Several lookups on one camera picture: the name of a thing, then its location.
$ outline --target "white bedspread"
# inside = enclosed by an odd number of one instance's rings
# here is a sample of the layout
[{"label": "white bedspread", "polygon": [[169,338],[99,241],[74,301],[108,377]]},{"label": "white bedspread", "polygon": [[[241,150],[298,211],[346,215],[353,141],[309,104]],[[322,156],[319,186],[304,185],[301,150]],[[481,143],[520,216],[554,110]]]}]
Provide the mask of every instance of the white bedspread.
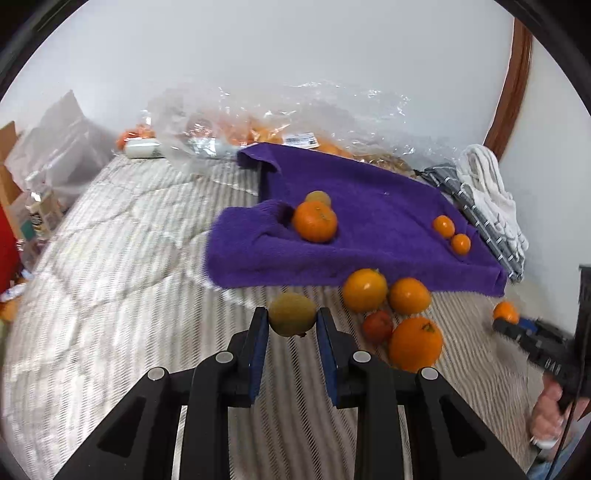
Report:
[{"label": "white bedspread", "polygon": [[[256,192],[256,173],[234,163],[205,177],[165,159],[116,157],[79,199],[40,260],[5,358],[3,432],[32,479],[52,478],[148,369],[195,366],[281,291],[223,290],[203,272],[212,222],[225,207],[256,204]],[[375,352],[338,289],[292,290],[329,307],[337,328]],[[492,333],[496,302],[436,293],[426,316],[446,340],[436,367],[526,469],[539,383],[532,393],[525,356]],[[356,411],[332,407],[314,333],[269,334],[261,393],[251,409],[230,410],[229,428],[232,478],[353,477]]]}]

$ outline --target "barcode label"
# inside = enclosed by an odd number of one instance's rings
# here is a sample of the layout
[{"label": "barcode label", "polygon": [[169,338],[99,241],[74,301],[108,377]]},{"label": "barcode label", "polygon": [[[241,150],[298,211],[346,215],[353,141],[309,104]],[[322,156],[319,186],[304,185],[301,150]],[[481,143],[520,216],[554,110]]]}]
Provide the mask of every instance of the barcode label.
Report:
[{"label": "barcode label", "polygon": [[284,135],[283,144],[297,148],[317,148],[320,146],[313,133]]}]

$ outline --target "white towel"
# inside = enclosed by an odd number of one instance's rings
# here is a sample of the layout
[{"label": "white towel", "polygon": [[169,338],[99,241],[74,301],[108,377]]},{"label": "white towel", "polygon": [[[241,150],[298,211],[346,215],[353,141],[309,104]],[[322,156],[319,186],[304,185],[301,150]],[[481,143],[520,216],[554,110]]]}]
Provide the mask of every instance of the white towel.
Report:
[{"label": "white towel", "polygon": [[476,207],[522,260],[529,243],[517,224],[517,207],[505,190],[495,154],[482,145],[469,145],[456,161],[456,171],[462,186],[470,187]]}]

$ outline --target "clear plastic wrap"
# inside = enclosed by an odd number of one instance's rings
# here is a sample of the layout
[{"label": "clear plastic wrap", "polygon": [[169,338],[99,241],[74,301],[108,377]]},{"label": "clear plastic wrap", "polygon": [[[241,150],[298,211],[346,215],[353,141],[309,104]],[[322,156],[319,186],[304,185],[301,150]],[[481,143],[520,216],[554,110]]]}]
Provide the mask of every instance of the clear plastic wrap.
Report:
[{"label": "clear plastic wrap", "polygon": [[21,135],[5,165],[21,190],[27,190],[26,178],[38,173],[67,210],[111,161],[111,143],[111,136],[84,116],[69,91]]},{"label": "clear plastic wrap", "polygon": [[225,90],[183,86],[148,104],[148,125],[170,161],[202,173],[255,142],[312,148],[411,175],[456,149],[404,132],[409,99],[333,82]]}]

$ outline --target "purple towel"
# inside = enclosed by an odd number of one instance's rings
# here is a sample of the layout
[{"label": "purple towel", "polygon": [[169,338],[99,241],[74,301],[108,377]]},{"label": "purple towel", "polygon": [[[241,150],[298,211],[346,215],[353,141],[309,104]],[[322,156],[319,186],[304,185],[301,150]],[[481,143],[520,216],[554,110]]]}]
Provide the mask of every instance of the purple towel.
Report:
[{"label": "purple towel", "polygon": [[[221,287],[340,286],[360,268],[377,268],[391,284],[414,277],[429,290],[503,295],[506,273],[477,231],[435,188],[363,163],[320,152],[258,144],[239,163],[267,162],[264,197],[255,207],[229,207],[213,226],[206,269]],[[293,208],[313,190],[332,199],[339,228],[328,244],[302,240]],[[431,226],[438,215],[472,240],[456,255]]]}]

